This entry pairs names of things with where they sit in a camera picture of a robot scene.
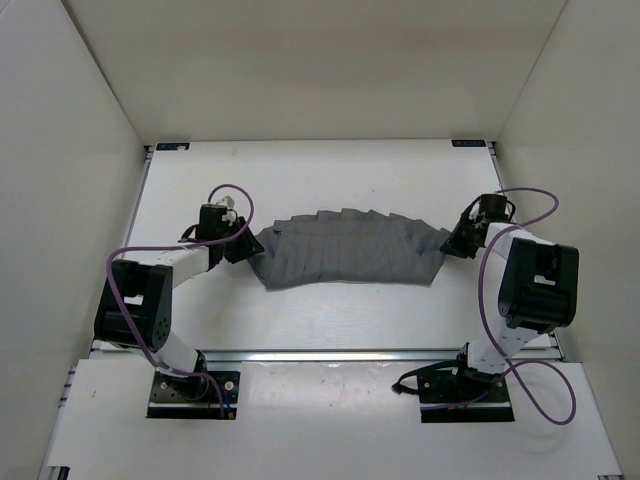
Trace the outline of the blue right corner label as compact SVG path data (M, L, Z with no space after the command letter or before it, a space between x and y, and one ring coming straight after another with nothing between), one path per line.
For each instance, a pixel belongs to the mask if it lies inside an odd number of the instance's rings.
M454 148L485 148L486 147L486 142L484 140L452 139L451 144Z

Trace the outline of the blue left corner label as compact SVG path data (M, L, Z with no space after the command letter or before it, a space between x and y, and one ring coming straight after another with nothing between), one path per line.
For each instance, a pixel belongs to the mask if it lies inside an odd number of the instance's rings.
M156 151L186 151L190 148L189 142L161 142L157 143Z

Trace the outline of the aluminium table rail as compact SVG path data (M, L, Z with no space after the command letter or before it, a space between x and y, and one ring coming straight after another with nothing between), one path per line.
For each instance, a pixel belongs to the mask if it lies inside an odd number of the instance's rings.
M346 362L417 362L453 360L461 348L453 349L324 349L324 350L220 350L203 349L209 362L216 363L346 363Z

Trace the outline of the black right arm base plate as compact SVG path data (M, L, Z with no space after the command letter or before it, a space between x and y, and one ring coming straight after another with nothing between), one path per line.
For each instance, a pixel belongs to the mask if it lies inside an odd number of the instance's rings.
M398 395L415 395L423 424L510 423L515 421L503 382L475 382L446 365L407 372L391 386Z

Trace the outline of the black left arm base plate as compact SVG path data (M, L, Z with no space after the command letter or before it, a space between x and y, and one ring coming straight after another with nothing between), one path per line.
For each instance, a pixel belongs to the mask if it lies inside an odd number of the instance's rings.
M240 371L209 371L221 398L205 379L154 374L146 416L151 419L235 420Z

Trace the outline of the grey pleated skirt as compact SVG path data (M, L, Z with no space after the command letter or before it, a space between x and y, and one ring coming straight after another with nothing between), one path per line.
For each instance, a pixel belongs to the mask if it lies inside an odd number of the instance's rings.
M345 208L277 220L249 264L269 291L326 282L429 286L450 232L421 219Z

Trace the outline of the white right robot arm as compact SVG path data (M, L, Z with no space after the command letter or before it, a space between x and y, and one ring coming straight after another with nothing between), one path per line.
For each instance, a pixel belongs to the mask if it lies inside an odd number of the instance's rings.
M478 305L484 306L484 273L491 254L505 261L497 292L497 314L480 311L485 332L467 343L448 376L449 391L471 400L494 384L508 361L530 341L569 326L576 314L579 251L543 240L513 221L515 204L502 193L482 194L461 214L440 247L448 256L475 258L484 251Z

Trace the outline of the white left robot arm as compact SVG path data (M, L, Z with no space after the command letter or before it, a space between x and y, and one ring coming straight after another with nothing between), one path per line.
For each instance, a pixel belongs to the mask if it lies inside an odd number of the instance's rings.
M172 331L173 290L221 261L245 261L264 248L229 196L203 204L198 223L185 231L181 242L181 248L160 253L152 264L110 262L94 335L120 348L148 351L166 384L195 400L214 386L202 352Z

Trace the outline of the blue corner label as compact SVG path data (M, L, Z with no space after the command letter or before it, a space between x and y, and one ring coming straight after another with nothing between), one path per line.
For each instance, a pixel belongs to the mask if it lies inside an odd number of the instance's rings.
M452 139L451 144L454 148L485 148L486 147L486 142L484 140Z
M190 148L189 142L161 142L157 143L156 151L186 151Z

